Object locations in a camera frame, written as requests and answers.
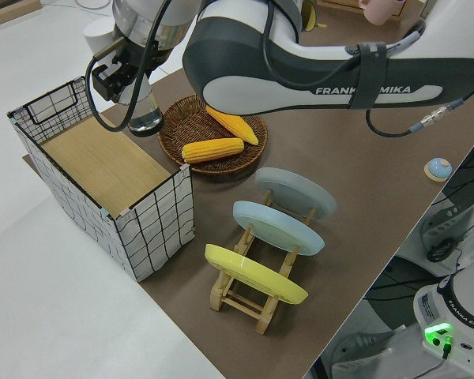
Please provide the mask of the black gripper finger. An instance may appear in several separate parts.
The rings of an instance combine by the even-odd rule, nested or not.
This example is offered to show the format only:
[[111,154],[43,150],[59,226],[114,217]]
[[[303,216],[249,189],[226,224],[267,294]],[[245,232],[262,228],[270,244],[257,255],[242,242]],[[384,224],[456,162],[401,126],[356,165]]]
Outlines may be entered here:
[[122,85],[131,85],[137,77],[137,65],[130,62],[122,62],[121,65]]
[[113,73],[107,73],[106,65],[101,65],[92,70],[93,88],[106,101],[117,103],[123,90],[122,75],[117,69]]

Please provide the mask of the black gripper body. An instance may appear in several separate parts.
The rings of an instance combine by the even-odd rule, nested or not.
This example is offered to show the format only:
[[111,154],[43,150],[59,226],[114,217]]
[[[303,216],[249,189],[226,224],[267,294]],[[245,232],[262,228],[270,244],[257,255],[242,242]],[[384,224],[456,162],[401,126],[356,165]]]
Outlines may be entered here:
[[[144,75],[147,78],[150,78],[151,73],[167,61],[171,52],[172,52],[171,48],[167,50],[160,50],[158,48],[158,42],[154,41],[152,44],[152,48],[149,50],[148,54],[146,55],[145,63],[143,64],[143,66],[145,67]],[[116,56],[114,58],[114,63],[120,64],[120,67],[118,68],[120,73],[121,73],[122,62],[130,62],[137,65],[137,72],[138,72],[140,67],[142,66],[141,61],[142,61],[144,53],[145,53],[144,47],[140,47],[136,43],[133,43],[128,39],[125,39],[125,43],[123,47],[120,47],[116,53]]]

